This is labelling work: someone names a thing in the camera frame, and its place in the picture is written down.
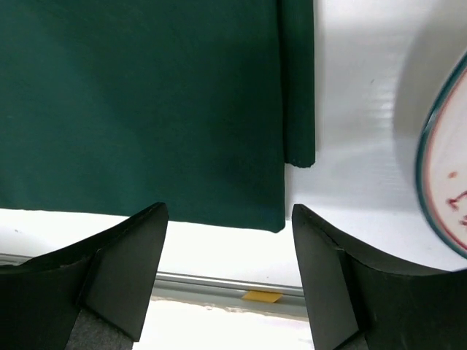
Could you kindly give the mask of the dark green cloth placemat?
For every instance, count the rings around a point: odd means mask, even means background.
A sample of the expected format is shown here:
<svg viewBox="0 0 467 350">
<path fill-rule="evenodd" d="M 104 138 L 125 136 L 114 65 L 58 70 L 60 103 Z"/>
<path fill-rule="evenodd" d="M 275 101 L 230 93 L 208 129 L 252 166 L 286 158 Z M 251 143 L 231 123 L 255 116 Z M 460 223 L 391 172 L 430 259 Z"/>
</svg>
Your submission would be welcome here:
<svg viewBox="0 0 467 350">
<path fill-rule="evenodd" d="M 1 206 L 285 226 L 315 160 L 312 1 L 3 1 Z"/>
</svg>

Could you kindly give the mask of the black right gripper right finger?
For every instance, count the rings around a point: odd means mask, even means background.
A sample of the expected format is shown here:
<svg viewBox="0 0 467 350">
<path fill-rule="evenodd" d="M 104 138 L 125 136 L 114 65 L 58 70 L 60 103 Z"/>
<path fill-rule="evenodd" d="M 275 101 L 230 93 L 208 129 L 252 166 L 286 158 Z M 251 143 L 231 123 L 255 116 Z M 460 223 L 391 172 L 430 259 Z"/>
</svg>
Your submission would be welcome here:
<svg viewBox="0 0 467 350">
<path fill-rule="evenodd" d="M 464 349 L 466 272 L 395 257 L 302 204 L 293 239 L 316 349 Z"/>
</svg>

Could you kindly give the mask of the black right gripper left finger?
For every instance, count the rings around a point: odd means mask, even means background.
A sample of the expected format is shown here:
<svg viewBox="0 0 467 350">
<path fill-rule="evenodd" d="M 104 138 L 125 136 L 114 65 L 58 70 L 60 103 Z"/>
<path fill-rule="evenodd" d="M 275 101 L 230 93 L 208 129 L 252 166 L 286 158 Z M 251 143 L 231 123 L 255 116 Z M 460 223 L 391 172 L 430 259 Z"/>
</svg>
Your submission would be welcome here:
<svg viewBox="0 0 467 350">
<path fill-rule="evenodd" d="M 131 349 L 169 221 L 155 203 L 101 233 L 1 267 L 3 349 Z"/>
</svg>

